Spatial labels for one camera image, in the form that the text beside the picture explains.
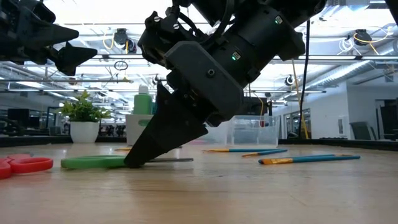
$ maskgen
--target glass wall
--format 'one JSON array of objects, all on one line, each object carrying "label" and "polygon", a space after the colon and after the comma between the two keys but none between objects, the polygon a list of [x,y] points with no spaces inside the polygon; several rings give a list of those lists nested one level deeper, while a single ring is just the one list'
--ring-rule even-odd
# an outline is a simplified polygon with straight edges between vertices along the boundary
[{"label": "glass wall", "polygon": [[[303,110],[304,113],[304,121],[307,127],[308,138],[311,139],[311,111],[310,109]],[[285,114],[284,116],[286,122],[286,136],[289,133],[299,134],[299,120],[300,120],[300,112],[296,111],[290,114]],[[302,127],[302,136],[305,137],[304,127]]]}]

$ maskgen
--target green leaves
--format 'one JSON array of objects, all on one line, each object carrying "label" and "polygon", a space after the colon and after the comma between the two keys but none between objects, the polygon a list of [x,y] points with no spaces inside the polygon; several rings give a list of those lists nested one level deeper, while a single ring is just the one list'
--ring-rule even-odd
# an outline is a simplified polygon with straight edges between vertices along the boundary
[{"label": "green leaves", "polygon": [[58,109],[57,113],[61,112],[61,114],[69,116],[70,121],[78,122],[98,122],[111,117],[110,111],[93,106],[92,102],[87,100],[89,97],[90,94],[84,91],[83,94],[76,97],[77,102],[64,102],[63,108]]}]

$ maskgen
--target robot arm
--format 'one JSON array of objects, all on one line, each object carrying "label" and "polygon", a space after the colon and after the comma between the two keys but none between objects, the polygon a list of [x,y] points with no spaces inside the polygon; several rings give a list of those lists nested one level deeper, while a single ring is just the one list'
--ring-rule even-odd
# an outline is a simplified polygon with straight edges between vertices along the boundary
[{"label": "robot arm", "polygon": [[[218,29],[205,35],[180,12],[193,4]],[[171,70],[169,93],[158,85],[158,108],[125,159],[129,167],[207,134],[241,108],[243,88],[278,55],[289,60],[305,53],[294,28],[319,13],[326,0],[174,0],[166,18],[153,12],[138,46],[152,63]],[[185,30],[178,19],[191,29]],[[224,32],[226,26],[232,26]]]},{"label": "robot arm", "polygon": [[[55,14],[36,0],[0,0],[0,60],[44,65],[52,60],[58,71],[74,76],[76,67],[97,54],[96,49],[73,47],[67,41],[76,30],[54,24]],[[52,46],[67,42],[59,51]]]}]

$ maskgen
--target screw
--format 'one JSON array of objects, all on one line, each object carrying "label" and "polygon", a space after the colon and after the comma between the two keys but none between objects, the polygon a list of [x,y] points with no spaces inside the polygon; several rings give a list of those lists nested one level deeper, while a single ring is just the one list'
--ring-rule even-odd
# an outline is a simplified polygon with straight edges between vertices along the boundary
[{"label": "screw", "polygon": [[215,76],[216,72],[213,69],[209,69],[207,71],[207,77],[208,78],[213,78]]}]

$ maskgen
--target plastic storage container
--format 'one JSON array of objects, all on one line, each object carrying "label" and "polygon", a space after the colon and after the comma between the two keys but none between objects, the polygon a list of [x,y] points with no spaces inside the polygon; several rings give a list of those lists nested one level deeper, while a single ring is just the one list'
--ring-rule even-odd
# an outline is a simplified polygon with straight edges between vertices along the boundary
[{"label": "plastic storage container", "polygon": [[231,129],[231,121],[221,123],[218,127],[206,127],[208,134],[191,141],[189,144],[195,145],[212,145],[225,146],[227,145],[227,135]]},{"label": "plastic storage container", "polygon": [[279,117],[268,115],[235,116],[231,120],[227,145],[275,148],[278,146],[279,120]]}]

